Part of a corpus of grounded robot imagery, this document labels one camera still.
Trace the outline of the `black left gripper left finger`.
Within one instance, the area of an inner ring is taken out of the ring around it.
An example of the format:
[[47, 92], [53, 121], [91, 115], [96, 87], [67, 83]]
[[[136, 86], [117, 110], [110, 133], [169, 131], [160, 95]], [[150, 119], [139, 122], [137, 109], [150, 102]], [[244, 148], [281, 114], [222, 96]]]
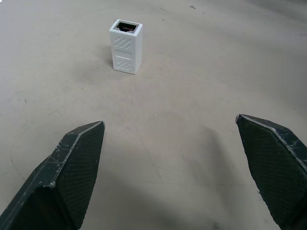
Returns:
[[80, 230], [97, 179], [105, 123], [66, 133], [0, 215], [0, 230]]

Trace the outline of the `white Ethernet coupler block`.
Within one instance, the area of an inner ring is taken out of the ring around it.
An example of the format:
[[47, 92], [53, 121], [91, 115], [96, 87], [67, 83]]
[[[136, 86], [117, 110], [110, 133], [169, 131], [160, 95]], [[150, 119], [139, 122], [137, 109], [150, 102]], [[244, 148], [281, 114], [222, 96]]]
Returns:
[[109, 30], [113, 69], [137, 74], [142, 63], [141, 23], [118, 19]]

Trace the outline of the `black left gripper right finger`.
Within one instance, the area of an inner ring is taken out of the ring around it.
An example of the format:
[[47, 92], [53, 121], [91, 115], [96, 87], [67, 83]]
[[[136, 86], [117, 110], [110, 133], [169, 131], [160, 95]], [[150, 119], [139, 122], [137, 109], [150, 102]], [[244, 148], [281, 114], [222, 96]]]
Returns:
[[238, 114], [248, 167], [281, 230], [307, 230], [307, 146], [288, 128]]

